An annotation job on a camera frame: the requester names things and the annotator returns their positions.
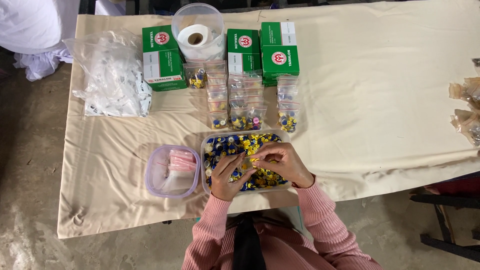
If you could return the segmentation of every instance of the yamalon logo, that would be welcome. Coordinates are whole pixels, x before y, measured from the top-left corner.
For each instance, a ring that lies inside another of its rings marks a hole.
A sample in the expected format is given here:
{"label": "yamalon logo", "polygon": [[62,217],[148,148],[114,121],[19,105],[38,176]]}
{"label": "yamalon logo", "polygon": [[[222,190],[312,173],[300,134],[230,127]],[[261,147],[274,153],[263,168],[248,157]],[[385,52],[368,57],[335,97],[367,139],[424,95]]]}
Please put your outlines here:
{"label": "yamalon logo", "polygon": [[240,43],[240,46],[244,48],[248,48],[252,45],[252,38],[249,36],[241,36],[239,38],[239,43]]}
{"label": "yamalon logo", "polygon": [[287,56],[281,51],[277,51],[272,54],[272,61],[277,65],[283,65],[287,61]]}
{"label": "yamalon logo", "polygon": [[170,36],[165,32],[159,32],[155,35],[155,42],[157,44],[163,45],[170,40]]}

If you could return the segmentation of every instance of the hand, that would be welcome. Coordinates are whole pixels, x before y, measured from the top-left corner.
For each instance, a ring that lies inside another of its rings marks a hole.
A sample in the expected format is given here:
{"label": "hand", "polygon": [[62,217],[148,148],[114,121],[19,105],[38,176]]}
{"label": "hand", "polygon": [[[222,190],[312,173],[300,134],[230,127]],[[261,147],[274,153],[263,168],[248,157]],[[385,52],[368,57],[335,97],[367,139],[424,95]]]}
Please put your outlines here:
{"label": "hand", "polygon": [[266,142],[250,157],[260,159],[253,162],[253,166],[276,172],[300,188],[311,187],[315,181],[291,143]]}
{"label": "hand", "polygon": [[233,197],[238,193],[243,184],[250,178],[256,170],[245,172],[240,179],[228,182],[233,171],[240,166],[245,152],[239,155],[224,156],[215,166],[212,172],[212,194],[223,200],[232,201]]}

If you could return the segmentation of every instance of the woman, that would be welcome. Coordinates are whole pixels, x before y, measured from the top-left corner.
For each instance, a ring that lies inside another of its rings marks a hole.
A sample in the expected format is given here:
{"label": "woman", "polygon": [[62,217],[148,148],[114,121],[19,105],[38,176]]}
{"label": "woman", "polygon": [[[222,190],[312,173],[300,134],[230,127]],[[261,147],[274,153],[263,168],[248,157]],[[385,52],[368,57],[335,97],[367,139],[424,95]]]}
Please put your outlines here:
{"label": "woman", "polygon": [[200,221],[193,226],[193,241],[185,252],[182,269],[382,269],[358,248],[355,235],[334,213],[335,203],[318,188],[315,176],[290,143],[264,143],[251,157],[260,159],[253,163],[255,167],[292,181],[313,243],[291,228],[254,224],[248,213],[240,215],[236,226],[226,231],[228,207],[255,172],[248,171],[237,181],[228,182],[244,155],[225,156],[215,167],[212,193]]}

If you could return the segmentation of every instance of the dirty floor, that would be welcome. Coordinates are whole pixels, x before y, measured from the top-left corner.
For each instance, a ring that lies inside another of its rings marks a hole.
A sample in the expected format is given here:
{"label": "dirty floor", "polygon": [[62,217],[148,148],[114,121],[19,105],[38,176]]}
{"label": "dirty floor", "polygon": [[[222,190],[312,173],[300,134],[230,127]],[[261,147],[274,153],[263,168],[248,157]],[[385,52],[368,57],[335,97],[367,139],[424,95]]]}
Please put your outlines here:
{"label": "dirty floor", "polygon": [[[56,236],[70,64],[29,82],[24,70],[0,83],[0,270],[174,270],[194,220],[178,220],[59,240]],[[408,191],[339,202],[337,213],[361,249],[388,270],[478,269],[480,264],[425,246],[440,237],[433,206]],[[474,245],[478,211],[447,208],[457,241]]]}

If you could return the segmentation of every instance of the beige tablecloth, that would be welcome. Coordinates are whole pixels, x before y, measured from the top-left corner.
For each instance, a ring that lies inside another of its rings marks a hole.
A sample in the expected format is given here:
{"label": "beige tablecloth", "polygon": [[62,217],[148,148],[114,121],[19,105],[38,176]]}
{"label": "beige tablecloth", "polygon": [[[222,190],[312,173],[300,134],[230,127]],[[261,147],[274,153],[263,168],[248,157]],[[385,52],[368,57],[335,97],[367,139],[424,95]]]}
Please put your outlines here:
{"label": "beige tablecloth", "polygon": [[[226,28],[295,22],[303,110],[291,136],[307,168],[334,200],[390,193],[480,169],[477,150],[455,133],[448,83],[476,76],[480,2],[428,0],[224,14]],[[125,27],[168,25],[172,17],[79,15],[77,37]],[[83,87],[72,68],[71,89]],[[275,89],[265,91],[274,126]],[[60,190],[59,238],[199,217],[201,183],[184,199],[158,198],[144,185],[150,153],[163,144],[199,151],[212,131],[199,90],[154,93],[150,115],[84,117],[70,94]],[[229,212],[298,205],[293,190],[237,196]]]}

